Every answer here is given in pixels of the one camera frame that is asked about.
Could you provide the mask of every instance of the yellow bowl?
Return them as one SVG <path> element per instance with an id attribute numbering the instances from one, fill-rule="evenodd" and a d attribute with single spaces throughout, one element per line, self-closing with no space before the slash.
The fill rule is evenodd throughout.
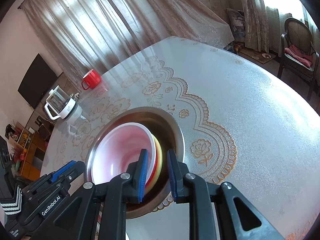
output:
<path id="1" fill-rule="evenodd" d="M 151 178 L 151 181 L 145 187 L 144 194 L 147 194 L 153 188 L 153 186 L 156 184 L 156 182 L 159 178 L 161 169 L 162 169 L 162 149 L 161 149 L 161 146 L 160 146 L 158 139 L 153 134 L 152 134 L 152 137 L 155 140 L 155 144 L 156 144 L 156 165 L 155 165 L 156 170 L 155 170 L 153 177 Z"/>

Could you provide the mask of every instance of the white wall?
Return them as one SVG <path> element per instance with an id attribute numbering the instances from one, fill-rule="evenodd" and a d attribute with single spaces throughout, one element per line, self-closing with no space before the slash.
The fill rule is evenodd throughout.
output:
<path id="1" fill-rule="evenodd" d="M 62 72 L 34 33 L 23 10 L 17 9 L 22 2 L 16 0 L 0 23 L 1 135 L 12 120 L 26 125 L 33 112 L 18 88 L 36 55 L 39 53 L 57 75 Z"/>

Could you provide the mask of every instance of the metal bowl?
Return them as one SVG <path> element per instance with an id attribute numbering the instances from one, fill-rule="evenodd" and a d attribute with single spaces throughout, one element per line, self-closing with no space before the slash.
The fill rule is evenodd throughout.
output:
<path id="1" fill-rule="evenodd" d="M 167 151 L 174 148 L 179 162 L 184 161 L 184 138 L 182 131 L 175 119 L 166 111 L 155 107 L 138 107 L 120 114 L 111 120 L 93 141 L 85 164 L 85 181 L 92 181 L 91 168 L 96 149 L 102 139 L 115 127 L 127 122 L 137 122 L 146 126 L 158 139 L 163 152 L 163 166 L 158 181 L 144 196 L 140 204 L 127 204 L 126 218 L 136 218 L 150 213 L 170 193 L 170 183 L 167 170 Z"/>

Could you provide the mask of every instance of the pink cloth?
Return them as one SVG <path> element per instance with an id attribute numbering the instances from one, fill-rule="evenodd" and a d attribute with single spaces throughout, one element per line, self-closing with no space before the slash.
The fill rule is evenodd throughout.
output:
<path id="1" fill-rule="evenodd" d="M 291 45 L 289 48 L 285 48 L 284 52 L 289 54 L 294 59 L 305 65 L 307 68 L 312 66 L 312 56 L 305 55 L 296 46 Z"/>

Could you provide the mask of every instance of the metal screw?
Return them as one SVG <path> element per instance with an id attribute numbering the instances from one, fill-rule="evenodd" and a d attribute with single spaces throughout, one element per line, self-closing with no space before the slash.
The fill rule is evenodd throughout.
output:
<path id="1" fill-rule="evenodd" d="M 187 179 L 194 179 L 196 176 L 193 173 L 187 173 L 186 178 Z"/>
<path id="2" fill-rule="evenodd" d="M 120 175 L 121 179 L 130 179 L 130 174 L 129 173 L 122 173 Z"/>
<path id="3" fill-rule="evenodd" d="M 92 188 L 92 186 L 93 186 L 92 182 L 86 182 L 86 183 L 83 184 L 83 187 L 84 187 L 85 189 Z"/>
<path id="4" fill-rule="evenodd" d="M 232 184 L 230 182 L 224 182 L 222 183 L 222 186 L 226 189 L 231 189 L 232 188 Z"/>

